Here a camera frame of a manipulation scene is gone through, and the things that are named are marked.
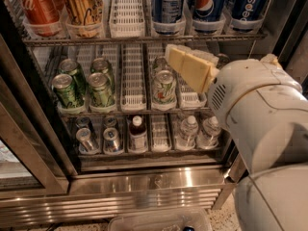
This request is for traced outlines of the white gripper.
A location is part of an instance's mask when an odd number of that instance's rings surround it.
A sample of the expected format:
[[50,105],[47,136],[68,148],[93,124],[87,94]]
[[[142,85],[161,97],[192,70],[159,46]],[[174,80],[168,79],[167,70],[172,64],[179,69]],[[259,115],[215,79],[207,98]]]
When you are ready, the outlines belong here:
[[182,79],[197,93],[208,91],[209,107],[220,126],[227,128],[227,116],[235,104],[251,91],[266,86],[287,86],[302,93],[301,85],[283,69],[278,58],[267,54],[260,61],[231,62],[221,71],[218,57],[184,45],[168,44],[165,58]]

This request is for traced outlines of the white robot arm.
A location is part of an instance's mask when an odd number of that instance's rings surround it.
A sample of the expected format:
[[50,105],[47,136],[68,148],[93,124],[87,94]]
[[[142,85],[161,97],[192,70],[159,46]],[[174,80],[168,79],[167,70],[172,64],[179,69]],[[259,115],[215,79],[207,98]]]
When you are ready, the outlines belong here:
[[273,54],[218,66],[216,56],[169,44],[165,57],[206,93],[247,176],[234,192],[242,231],[308,231],[308,100]]

